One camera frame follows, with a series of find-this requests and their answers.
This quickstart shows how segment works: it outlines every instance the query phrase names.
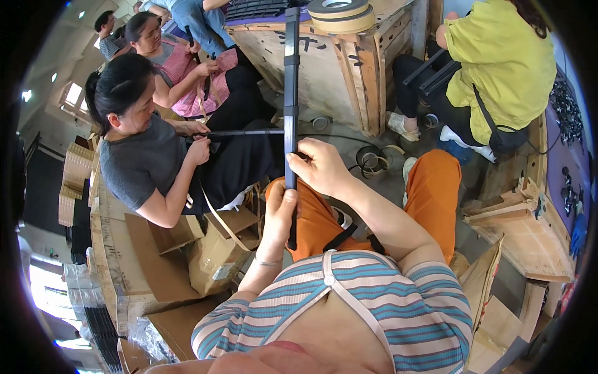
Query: white sneaker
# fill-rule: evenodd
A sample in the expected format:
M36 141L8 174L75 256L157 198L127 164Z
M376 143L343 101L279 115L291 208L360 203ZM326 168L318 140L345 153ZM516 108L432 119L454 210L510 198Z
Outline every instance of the white sneaker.
M405 116L395 112L386 112L386 127L393 130L397 134L400 134L403 138L410 142L419 141L419 136L422 134L419 132L419 128L413 131L405 130Z
M407 205L407 180L409 179L409 172L413 169L413 165L417 162L417 158L409 157L403 164L403 180L405 181L405 193L403 194L403 208Z
M455 143L457 143L458 146L462 148L473 149L492 163L496 161L496 156L494 156L494 154L492 153L492 148L490 148L489 145L485 145L483 147L474 147L473 145L467 145L461 140L459 135L457 135L454 131L451 130L450 127L444 126L442 131L440 132L440 141L447 142L449 140L454 141Z
M336 206L332 206L332 209L338 212L338 224L340 225L340 227L342 227L343 230L348 229L349 226L351 226L351 224L353 223L353 219L351 218L351 216L338 209Z

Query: blue striped shirt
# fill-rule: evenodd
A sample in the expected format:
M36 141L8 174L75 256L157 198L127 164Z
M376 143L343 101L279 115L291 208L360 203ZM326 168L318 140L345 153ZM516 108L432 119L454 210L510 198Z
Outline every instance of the blue striped shirt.
M332 286L324 283L327 275ZM463 370L472 319L454 273L444 263L424 262L402 275L392 260L370 251L309 257L283 270L254 301L220 304L193 330L193 350L205 359L265 345L280 336L286 320L339 287L349 292L351 300L343 299L355 312L376 319L397 373Z

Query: yellow shirt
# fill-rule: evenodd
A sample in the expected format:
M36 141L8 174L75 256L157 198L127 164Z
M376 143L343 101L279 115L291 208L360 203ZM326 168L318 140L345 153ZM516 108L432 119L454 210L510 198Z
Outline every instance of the yellow shirt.
M507 0L476 1L467 17L444 24L448 52L462 66L446 95L454 107L471 107L475 140L486 145L491 132L473 84L495 124L519 130L546 109L557 71L550 34L538 37Z

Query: blue glove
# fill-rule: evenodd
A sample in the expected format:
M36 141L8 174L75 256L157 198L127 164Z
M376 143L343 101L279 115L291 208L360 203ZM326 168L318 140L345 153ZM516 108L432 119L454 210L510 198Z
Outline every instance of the blue glove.
M573 228L573 235L571 236L571 247L569 248L569 255L573 256L575 260L577 255L583 248L585 243L585 236L588 233L588 219L583 213L578 214L575 218L575 227Z

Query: masking tape roll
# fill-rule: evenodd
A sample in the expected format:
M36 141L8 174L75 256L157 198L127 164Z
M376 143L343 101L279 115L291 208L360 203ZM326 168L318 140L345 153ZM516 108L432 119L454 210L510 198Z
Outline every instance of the masking tape roll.
M363 13L368 6L368 0L312 0L307 12L320 19L337 19Z
M361 32L374 26L374 8L371 5L368 9L356 16L339 19L319 19L312 17L313 25L329 34L352 34Z

